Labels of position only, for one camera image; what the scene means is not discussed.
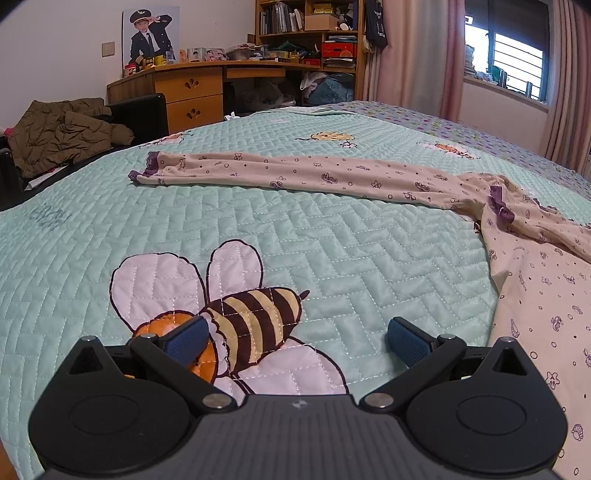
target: window sill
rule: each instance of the window sill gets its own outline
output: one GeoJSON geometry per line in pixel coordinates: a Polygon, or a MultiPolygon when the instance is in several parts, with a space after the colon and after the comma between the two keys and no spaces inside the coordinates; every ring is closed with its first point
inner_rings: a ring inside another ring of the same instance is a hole
{"type": "Polygon", "coordinates": [[[526,103],[527,105],[531,105],[531,106],[537,108],[538,110],[541,110],[542,112],[547,113],[548,110],[550,109],[550,107],[546,103],[541,103],[537,100],[534,100],[533,98],[527,98],[524,95],[520,95],[519,93],[512,92],[511,90],[508,90],[506,88],[499,87],[498,85],[495,85],[493,83],[484,82],[483,80],[478,80],[478,79],[475,79],[472,77],[464,77],[464,82],[471,83],[472,85],[486,88],[486,89],[491,90],[493,92],[498,92],[502,95],[513,98],[521,103],[526,103]]]}

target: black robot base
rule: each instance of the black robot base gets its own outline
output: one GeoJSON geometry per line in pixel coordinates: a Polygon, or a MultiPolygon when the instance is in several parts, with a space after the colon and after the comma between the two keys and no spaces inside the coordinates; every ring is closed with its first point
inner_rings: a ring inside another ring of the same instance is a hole
{"type": "Polygon", "coordinates": [[[409,366],[356,404],[349,395],[235,400],[194,375],[195,317],[168,335],[74,345],[29,422],[43,480],[556,480],[558,402],[519,343],[467,347],[390,321],[409,366]]]}

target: white wall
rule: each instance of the white wall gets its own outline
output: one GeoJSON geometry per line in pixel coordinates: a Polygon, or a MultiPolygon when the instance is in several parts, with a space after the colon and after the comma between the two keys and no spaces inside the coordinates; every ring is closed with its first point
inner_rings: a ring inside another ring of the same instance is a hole
{"type": "Polygon", "coordinates": [[[153,5],[180,6],[181,48],[227,48],[254,33],[255,0],[25,0],[0,24],[0,128],[33,100],[106,98],[121,78],[122,11],[153,5]],[[110,41],[116,54],[102,58],[110,41]]]}
{"type": "Polygon", "coordinates": [[[548,113],[464,81],[458,123],[538,153],[548,113]]]}

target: curtain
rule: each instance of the curtain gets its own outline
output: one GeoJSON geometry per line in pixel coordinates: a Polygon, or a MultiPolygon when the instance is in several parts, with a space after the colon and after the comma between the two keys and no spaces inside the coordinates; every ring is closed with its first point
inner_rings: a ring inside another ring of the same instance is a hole
{"type": "Polygon", "coordinates": [[[388,47],[368,56],[368,98],[457,121],[465,60],[464,0],[382,0],[388,47]]]}
{"type": "Polygon", "coordinates": [[[580,174],[591,174],[591,18],[572,0],[554,0],[550,111],[540,152],[580,174]]]}

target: cardboard box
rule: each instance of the cardboard box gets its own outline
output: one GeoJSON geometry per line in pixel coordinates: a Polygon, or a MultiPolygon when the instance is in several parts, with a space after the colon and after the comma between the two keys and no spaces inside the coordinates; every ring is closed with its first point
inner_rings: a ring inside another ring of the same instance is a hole
{"type": "Polygon", "coordinates": [[[346,42],[324,42],[322,44],[322,56],[332,58],[345,57],[351,59],[357,56],[357,44],[346,42]]]}
{"type": "Polygon", "coordinates": [[[306,22],[304,23],[306,31],[310,30],[338,30],[339,19],[335,15],[330,14],[312,14],[306,15],[306,22]]]}

